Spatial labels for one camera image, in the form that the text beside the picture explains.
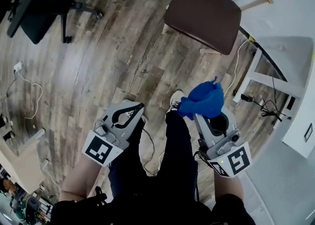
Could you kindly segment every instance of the black pants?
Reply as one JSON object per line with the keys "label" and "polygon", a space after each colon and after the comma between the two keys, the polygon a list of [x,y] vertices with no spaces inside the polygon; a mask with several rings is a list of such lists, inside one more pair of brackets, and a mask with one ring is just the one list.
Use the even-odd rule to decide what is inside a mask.
{"label": "black pants", "polygon": [[129,138],[129,147],[111,164],[109,180],[113,197],[160,189],[172,196],[194,198],[198,164],[192,155],[189,130],[175,110],[166,114],[166,123],[165,154],[157,176],[148,177],[140,161],[139,143],[144,127],[140,120]]}

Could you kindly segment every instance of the chair leg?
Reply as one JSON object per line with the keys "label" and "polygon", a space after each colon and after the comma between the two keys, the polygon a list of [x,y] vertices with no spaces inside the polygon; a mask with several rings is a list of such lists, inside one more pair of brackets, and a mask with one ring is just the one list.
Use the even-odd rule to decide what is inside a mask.
{"label": "chair leg", "polygon": [[168,29],[169,29],[169,26],[167,24],[164,24],[163,30],[162,30],[162,35],[165,35],[167,33]]}
{"label": "chair leg", "polygon": [[69,44],[72,40],[71,36],[66,36],[67,14],[61,15],[61,42]]}
{"label": "chair leg", "polygon": [[72,10],[77,11],[85,11],[91,13],[93,16],[95,16],[97,19],[102,19],[104,17],[104,14],[97,9],[93,9],[88,7],[86,4],[79,3],[79,2],[72,2],[71,8]]}
{"label": "chair leg", "polygon": [[214,49],[205,49],[205,48],[201,48],[199,50],[200,54],[221,54],[218,51],[214,50]]}

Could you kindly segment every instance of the black cable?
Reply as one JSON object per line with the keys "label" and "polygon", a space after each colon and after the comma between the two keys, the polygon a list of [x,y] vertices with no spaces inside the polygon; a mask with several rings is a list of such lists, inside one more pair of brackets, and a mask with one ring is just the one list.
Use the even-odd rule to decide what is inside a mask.
{"label": "black cable", "polygon": [[[265,101],[263,99],[263,104],[260,105],[258,102],[254,101],[253,97],[251,96],[246,96],[246,95],[241,95],[241,99],[242,100],[245,100],[247,102],[253,102],[255,104],[257,104],[259,107],[260,107],[260,111],[262,112],[261,113],[261,116],[262,117],[267,117],[267,116],[275,116],[280,122],[282,122],[282,119],[279,117],[279,115],[284,115],[285,117],[287,117],[288,120],[292,120],[292,117],[288,117],[286,114],[282,113],[278,107],[277,107],[277,98],[276,98],[276,88],[275,88],[275,82],[274,82],[274,78],[272,77],[272,84],[273,84],[273,89],[274,89],[274,100],[275,102],[273,102],[272,100],[268,100],[268,101]],[[267,103],[271,102],[274,106],[274,110],[269,110],[268,107],[267,107]]]}
{"label": "black cable", "polygon": [[7,91],[6,91],[6,97],[9,97],[9,90],[10,90],[10,88],[11,88],[11,86],[13,85],[13,83],[16,81],[16,73],[15,73],[15,71],[14,71],[14,80],[12,81],[12,83],[9,85],[9,87],[8,87],[8,89],[7,89]]}
{"label": "black cable", "polygon": [[152,172],[150,172],[149,170],[146,169],[146,165],[147,165],[148,163],[150,163],[150,162],[152,161],[152,159],[153,159],[153,155],[154,155],[154,153],[155,153],[155,151],[156,151],[156,148],[155,148],[154,142],[153,142],[153,140],[152,140],[152,138],[151,138],[151,135],[150,135],[145,129],[143,129],[143,131],[149,136],[149,139],[151,140],[152,145],[153,145],[153,152],[152,152],[152,154],[151,154],[151,157],[144,163],[143,168],[144,168],[148,173],[150,173],[151,175],[156,176],[156,175],[157,175],[156,173],[152,173]]}
{"label": "black cable", "polygon": [[198,189],[198,176],[196,179],[196,196],[197,196],[197,201],[200,202],[199,189]]}

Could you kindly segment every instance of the shoe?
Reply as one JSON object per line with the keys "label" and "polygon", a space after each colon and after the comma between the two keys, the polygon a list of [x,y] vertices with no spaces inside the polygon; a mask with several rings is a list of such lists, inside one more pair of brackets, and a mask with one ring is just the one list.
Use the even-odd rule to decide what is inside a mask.
{"label": "shoe", "polygon": [[182,97],[184,97],[184,92],[181,90],[177,90],[171,96],[171,100],[169,102],[169,109],[166,113],[170,112],[171,110],[177,110],[179,103],[181,102]]}

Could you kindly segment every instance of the wooden floor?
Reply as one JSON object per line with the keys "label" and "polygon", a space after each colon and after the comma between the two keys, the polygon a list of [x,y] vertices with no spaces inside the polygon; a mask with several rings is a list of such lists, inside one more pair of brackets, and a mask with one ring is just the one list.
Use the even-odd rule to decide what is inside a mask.
{"label": "wooden floor", "polygon": [[[6,35],[8,23],[0,25],[0,93],[13,81],[13,66],[23,61],[21,74],[44,88],[39,111],[33,120],[40,95],[37,87],[21,78],[14,83],[10,97],[3,104],[3,113],[14,121],[17,137],[11,143],[16,147],[25,142],[39,128],[46,130],[38,146],[43,162],[49,159],[48,172],[61,185],[63,179],[78,162],[81,149],[95,120],[101,117],[111,102],[124,98],[143,102],[149,122],[147,131],[154,139],[156,152],[147,168],[157,172],[158,158],[165,148],[164,115],[174,91],[181,89],[187,95],[199,83],[215,76],[226,90],[233,80],[237,49],[245,40],[239,33],[229,56],[200,55],[205,48],[197,41],[178,32],[162,35],[163,14],[171,0],[80,0],[104,11],[105,17],[96,20],[88,13],[71,12],[68,34],[74,36],[70,45],[61,44],[60,18],[45,38],[33,45],[19,29],[13,39]],[[228,92],[225,105],[235,114],[245,140],[250,142],[252,155],[264,145],[272,132],[274,118],[262,118],[258,106],[232,101],[232,92],[240,85],[252,61],[255,47],[246,43],[240,51],[236,81]],[[264,74],[278,77],[271,64],[262,58],[258,68]],[[247,94],[261,99],[273,99],[273,89],[252,82]],[[278,107],[285,95],[277,93]],[[194,123],[187,120],[193,148],[198,135]],[[145,162],[152,153],[147,134],[142,135],[140,155]],[[206,168],[200,163],[199,170]],[[57,194],[47,172],[44,185],[47,195]],[[104,168],[97,180],[111,196],[108,169]],[[213,172],[206,169],[198,176],[202,201],[214,192]]]}

